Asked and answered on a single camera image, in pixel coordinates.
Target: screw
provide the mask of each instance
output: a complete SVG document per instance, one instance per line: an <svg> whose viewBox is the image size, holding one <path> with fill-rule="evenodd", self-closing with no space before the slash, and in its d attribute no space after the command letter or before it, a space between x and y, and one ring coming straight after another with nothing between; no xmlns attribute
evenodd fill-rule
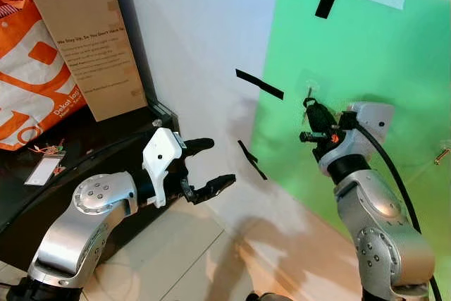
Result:
<svg viewBox="0 0 451 301"><path fill-rule="evenodd" d="M154 127L161 127L163 126L163 121L161 119L155 119L154 121L152 121L152 125Z"/></svg>
<svg viewBox="0 0 451 301"><path fill-rule="evenodd" d="M440 160L443 159L446 154L450 153L451 149L450 148L445 148L434 160L434 163L436 165L440 165Z"/></svg>

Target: black cable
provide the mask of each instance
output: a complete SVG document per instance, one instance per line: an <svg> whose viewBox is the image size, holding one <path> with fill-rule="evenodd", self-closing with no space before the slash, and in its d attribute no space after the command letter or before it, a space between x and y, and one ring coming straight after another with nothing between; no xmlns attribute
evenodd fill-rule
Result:
<svg viewBox="0 0 451 301"><path fill-rule="evenodd" d="M11 288L13 285L10 285L9 283L0 282L0 287L2 288Z"/></svg>
<svg viewBox="0 0 451 301"><path fill-rule="evenodd" d="M42 186L42 188L40 190L37 190L31 197L30 199L24 203L24 205L19 208L18 211L16 211L12 217L5 222L1 228L0 228L0 236L1 234L6 231L6 229L9 228L10 225L12 225L14 223L14 221L33 203L36 201L36 199L38 197L40 197L42 194L44 194L52 185L54 185L58 180L60 180L62 177L64 177L67 173L70 173L72 170L76 169L80 164L82 164L83 162L85 162L86 160L91 159L92 157L95 157L98 154L101 154L102 152L105 152L106 150L119 145L123 142L127 142L130 141L132 139L138 138L138 137L142 137L143 135L146 135L146 133L155 131L156 128L151 128L142 132L137 132L137 133L132 133L130 135L128 135L127 137L124 137L122 139L119 139L115 142L112 142L111 144L108 144L106 146L103 146L102 148L96 149L95 151L84 155L83 157L79 158L77 162L75 162L72 166L65 168L64 171L62 171L61 173L59 173L57 176L54 176L47 184L45 184L44 186Z"/></svg>
<svg viewBox="0 0 451 301"><path fill-rule="evenodd" d="M395 179L396 185L400 189L402 198L404 200L404 203L406 204L407 211L409 212L410 219L412 220L412 225L415 228L418 233L421 234L420 229L420 223L418 221L418 218L416 217L415 208L412 204L412 201L410 200L409 193L407 192L406 186L402 182L401 176L398 173L395 164L393 163L392 159L388 156L387 152L382 148L381 144L379 144L378 140L362 125L357 123L355 125L355 128L362 134L368 141L376 148L378 153L381 155L384 162L387 164L388 169L392 173L393 178ZM435 301L442 301L442 296L440 295L440 291L438 289L437 281L435 280L434 275L432 275L432 278L430 280L431 282L431 288L434 294Z"/></svg>

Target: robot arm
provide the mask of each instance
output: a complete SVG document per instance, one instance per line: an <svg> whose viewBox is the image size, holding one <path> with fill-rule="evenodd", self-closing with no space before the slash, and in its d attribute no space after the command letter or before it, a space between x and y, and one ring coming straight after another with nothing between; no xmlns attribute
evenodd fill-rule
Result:
<svg viewBox="0 0 451 301"><path fill-rule="evenodd" d="M359 260L363 300L429 300L433 275L431 247L407 220L398 199L367 160L374 148L353 128L357 122L383 142L393 107L359 102L343 112L339 123L315 99L304 102L315 142L314 156L321 171L336 187L338 213L350 232Z"/></svg>
<svg viewBox="0 0 451 301"><path fill-rule="evenodd" d="M111 231L138 207L166 204L165 185L179 187L194 204L208 200L235 182L220 176L206 187L188 185L184 159L212 148L211 139L183 142L177 133L159 128L143 151L143 169L152 185L138 191L127 172L99 174L79 184L66 211L42 239L25 285L12 288L8 300L78 300L91 277Z"/></svg>

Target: green screen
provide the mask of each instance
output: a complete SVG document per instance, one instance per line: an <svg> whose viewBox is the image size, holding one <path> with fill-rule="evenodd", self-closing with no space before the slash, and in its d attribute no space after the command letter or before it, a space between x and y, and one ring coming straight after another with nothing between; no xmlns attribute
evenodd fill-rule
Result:
<svg viewBox="0 0 451 301"><path fill-rule="evenodd" d="M318 3L277 0L264 80L285 99L260 94L252 151L268 176L348 236L331 179L320 173L313 146L299 141L309 130L302 100L314 84L313 96L335 111L361 100L394 105L384 147L435 251L444 300L451 300L450 160L433 163L450 139L450 2L405 0L397 10L335 0L328 19L314 15ZM397 192L377 154L371 166Z"/></svg>

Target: black table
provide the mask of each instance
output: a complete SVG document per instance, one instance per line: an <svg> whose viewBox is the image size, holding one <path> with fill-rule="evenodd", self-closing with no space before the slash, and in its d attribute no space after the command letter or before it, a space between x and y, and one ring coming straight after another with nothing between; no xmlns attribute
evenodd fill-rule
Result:
<svg viewBox="0 0 451 301"><path fill-rule="evenodd" d="M84 179L94 174L128 171L137 189L148 185L149 176L142 170L142 150L156 129L152 121L161 119L164 127L173 128L171 116L159 107L152 105L99 123L85 107L33 140L31 145L45 147L46 144L58 145L64 138L66 156L61 165L70 167L92 149L111 145L137 132L149 131L89 158L49 187L0 235L0 261L27 270L47 228L66 210L74 189ZM42 189L23 184L41 157L27 147L16 152L0 151L0 225L7 222L30 195ZM146 207L125 219L111 233L100 261L108 259L134 238L170 203L160 209Z"/></svg>

